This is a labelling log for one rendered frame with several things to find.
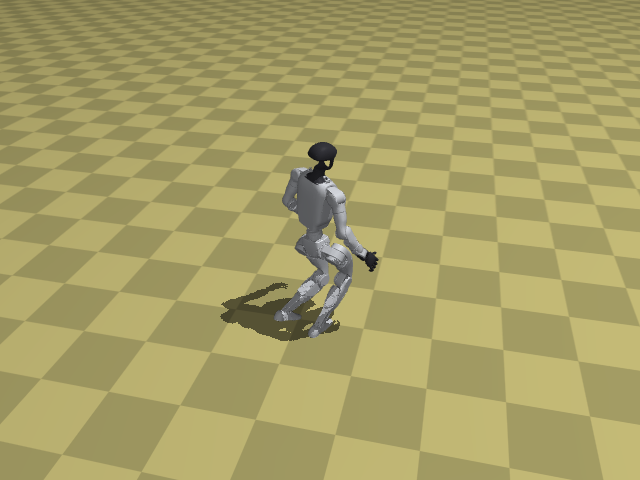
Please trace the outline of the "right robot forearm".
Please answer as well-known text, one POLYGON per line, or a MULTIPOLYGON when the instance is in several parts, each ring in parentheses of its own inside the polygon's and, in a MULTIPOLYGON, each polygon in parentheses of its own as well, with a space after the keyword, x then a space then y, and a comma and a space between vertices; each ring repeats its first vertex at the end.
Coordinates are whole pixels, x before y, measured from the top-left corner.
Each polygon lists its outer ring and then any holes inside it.
POLYGON ((346 228, 345 234, 347 237, 347 240, 343 241, 345 246, 351 250, 352 254, 355 254, 356 256, 359 255, 365 258, 367 255, 367 250, 364 249, 363 246, 357 241, 357 238, 354 236, 354 233, 350 227, 346 228))

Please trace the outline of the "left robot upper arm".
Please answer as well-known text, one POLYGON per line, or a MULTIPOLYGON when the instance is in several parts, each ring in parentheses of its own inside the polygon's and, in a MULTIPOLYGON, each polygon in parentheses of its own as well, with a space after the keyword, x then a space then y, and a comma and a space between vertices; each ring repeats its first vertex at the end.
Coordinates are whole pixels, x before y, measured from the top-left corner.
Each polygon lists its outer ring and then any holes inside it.
POLYGON ((287 208, 292 209, 297 205, 297 200, 294 196, 297 193, 298 178, 300 174, 305 170, 308 170, 308 169, 305 167, 301 167, 301 168, 295 168, 291 171, 291 175, 290 175, 291 177, 286 187, 285 194, 282 198, 282 202, 287 208))

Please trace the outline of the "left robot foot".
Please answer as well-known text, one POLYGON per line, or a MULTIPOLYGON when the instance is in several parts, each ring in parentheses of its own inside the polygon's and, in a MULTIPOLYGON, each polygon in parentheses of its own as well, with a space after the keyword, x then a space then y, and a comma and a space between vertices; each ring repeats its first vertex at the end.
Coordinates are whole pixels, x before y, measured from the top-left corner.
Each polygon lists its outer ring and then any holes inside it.
POLYGON ((294 313, 292 311, 291 312, 289 311, 290 313, 289 312, 288 313, 284 313, 285 310, 286 310, 286 308, 283 309, 283 310, 278 310, 275 313, 273 319, 276 320, 276 321, 286 321, 286 320, 292 320, 293 321, 293 320, 300 320, 301 319, 301 315, 300 314, 294 313))

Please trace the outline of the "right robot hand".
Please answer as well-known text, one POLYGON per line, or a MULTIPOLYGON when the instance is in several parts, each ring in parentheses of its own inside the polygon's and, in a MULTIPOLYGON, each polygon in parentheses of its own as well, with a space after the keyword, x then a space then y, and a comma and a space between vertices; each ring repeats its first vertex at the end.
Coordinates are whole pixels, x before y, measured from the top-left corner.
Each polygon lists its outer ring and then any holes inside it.
MULTIPOLYGON (((364 248, 364 249, 365 249, 365 248, 364 248)), ((361 259, 362 261, 365 261, 366 265, 371 269, 371 270, 369 270, 370 272, 374 271, 374 268, 376 268, 376 266, 375 266, 375 265, 377 265, 377 262, 376 262, 376 261, 378 261, 378 258, 377 258, 374 254, 376 254, 376 252, 369 252, 369 251, 367 250, 367 255, 366 255, 366 257, 365 257, 365 258, 363 258, 363 257, 361 257, 361 256, 359 256, 359 255, 357 255, 357 257, 358 257, 359 259, 361 259), (373 267, 372 267, 372 266, 373 266, 373 267)))

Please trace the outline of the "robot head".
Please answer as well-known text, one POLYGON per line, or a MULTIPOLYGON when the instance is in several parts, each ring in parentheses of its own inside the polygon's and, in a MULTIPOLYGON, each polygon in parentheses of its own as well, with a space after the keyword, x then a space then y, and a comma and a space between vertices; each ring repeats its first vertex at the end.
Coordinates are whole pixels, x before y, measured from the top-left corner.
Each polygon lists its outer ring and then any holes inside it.
POLYGON ((313 182, 314 184, 322 184, 327 180, 325 180, 323 176, 325 175, 326 170, 330 170, 333 166, 334 158, 337 154, 337 149, 327 142, 319 142, 314 144, 308 151, 308 156, 313 160, 319 161, 319 163, 314 166, 312 172, 306 174, 306 178, 313 182), (330 160, 329 166, 327 166, 324 161, 330 160))

